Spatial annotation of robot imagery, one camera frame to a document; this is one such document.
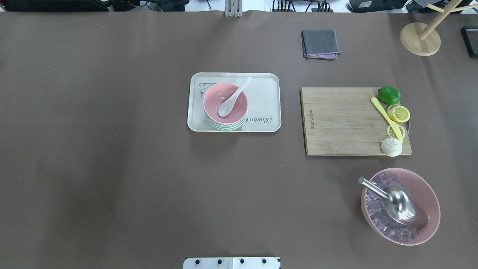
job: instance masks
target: folded towel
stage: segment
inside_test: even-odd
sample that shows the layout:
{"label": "folded towel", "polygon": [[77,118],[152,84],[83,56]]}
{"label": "folded towel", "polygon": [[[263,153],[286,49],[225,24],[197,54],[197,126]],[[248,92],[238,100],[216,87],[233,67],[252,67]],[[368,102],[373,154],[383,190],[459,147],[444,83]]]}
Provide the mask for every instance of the folded towel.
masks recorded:
{"label": "folded towel", "polygon": [[304,57],[337,59],[337,53],[340,52],[334,29],[302,31],[302,53]]}

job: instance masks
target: black device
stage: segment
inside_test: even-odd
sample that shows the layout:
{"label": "black device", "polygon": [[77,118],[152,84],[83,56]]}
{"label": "black device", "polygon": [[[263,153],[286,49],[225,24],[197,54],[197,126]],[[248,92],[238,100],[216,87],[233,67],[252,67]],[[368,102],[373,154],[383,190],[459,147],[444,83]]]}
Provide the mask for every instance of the black device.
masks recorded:
{"label": "black device", "polygon": [[352,12],[374,12],[401,9],[407,0],[350,0]]}
{"label": "black device", "polygon": [[7,11],[109,11],[100,0],[4,0]]}
{"label": "black device", "polygon": [[185,5],[189,0],[146,0],[158,5],[158,11],[185,11]]}
{"label": "black device", "polygon": [[[471,3],[471,1],[472,0],[463,0],[456,7],[460,8],[460,7],[467,6]],[[443,8],[445,8],[445,6],[449,2],[450,1],[448,1],[448,0],[441,0],[439,2],[434,3],[433,5],[443,9]],[[415,1],[412,1],[410,4],[407,5],[407,10],[408,10],[409,13],[435,13],[435,12],[437,12],[437,11],[434,11],[434,10],[429,9],[427,7],[422,7],[420,4],[418,4]],[[457,14],[457,13],[461,13],[461,12],[462,11],[456,11],[456,12],[452,12],[452,14]]]}
{"label": "black device", "polygon": [[470,57],[478,57],[478,26],[465,26],[460,31]]}

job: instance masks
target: lime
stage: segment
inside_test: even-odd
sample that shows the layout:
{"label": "lime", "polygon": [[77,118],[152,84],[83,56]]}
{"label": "lime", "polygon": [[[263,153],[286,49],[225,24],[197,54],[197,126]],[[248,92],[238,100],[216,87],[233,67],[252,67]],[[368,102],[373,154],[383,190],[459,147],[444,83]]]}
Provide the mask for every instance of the lime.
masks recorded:
{"label": "lime", "polygon": [[387,105],[393,105],[400,102],[400,92],[395,87],[383,87],[379,90],[379,100]]}

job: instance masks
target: lemon slice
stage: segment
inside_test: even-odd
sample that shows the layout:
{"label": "lemon slice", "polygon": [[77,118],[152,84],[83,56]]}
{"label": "lemon slice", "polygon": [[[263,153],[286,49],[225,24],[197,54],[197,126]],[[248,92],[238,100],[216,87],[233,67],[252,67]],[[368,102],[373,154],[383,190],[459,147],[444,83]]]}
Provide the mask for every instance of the lemon slice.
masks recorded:
{"label": "lemon slice", "polygon": [[387,107],[387,115],[388,115],[389,117],[391,117],[391,110],[392,110],[394,107],[397,107],[397,106],[399,106],[399,104],[389,105],[389,106]]}
{"label": "lemon slice", "polygon": [[396,122],[404,123],[410,119],[410,111],[404,106],[393,107],[390,112],[390,118]]}
{"label": "lemon slice", "polygon": [[[402,137],[405,138],[405,133],[406,133],[405,128],[401,125],[398,125],[398,127],[400,128],[400,133],[402,133]],[[397,138],[397,135],[395,134],[395,132],[393,131],[390,125],[387,127],[387,135],[389,137]]]}

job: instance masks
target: cutting board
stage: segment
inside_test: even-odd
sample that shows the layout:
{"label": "cutting board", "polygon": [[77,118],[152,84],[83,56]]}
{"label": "cutting board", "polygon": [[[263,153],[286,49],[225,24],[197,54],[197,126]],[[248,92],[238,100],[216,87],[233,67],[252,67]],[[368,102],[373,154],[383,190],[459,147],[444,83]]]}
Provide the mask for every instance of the cutting board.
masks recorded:
{"label": "cutting board", "polygon": [[[388,137],[389,125],[370,102],[378,89],[302,88],[307,155],[384,156],[380,142]],[[401,155],[412,154],[408,135],[402,146]]]}

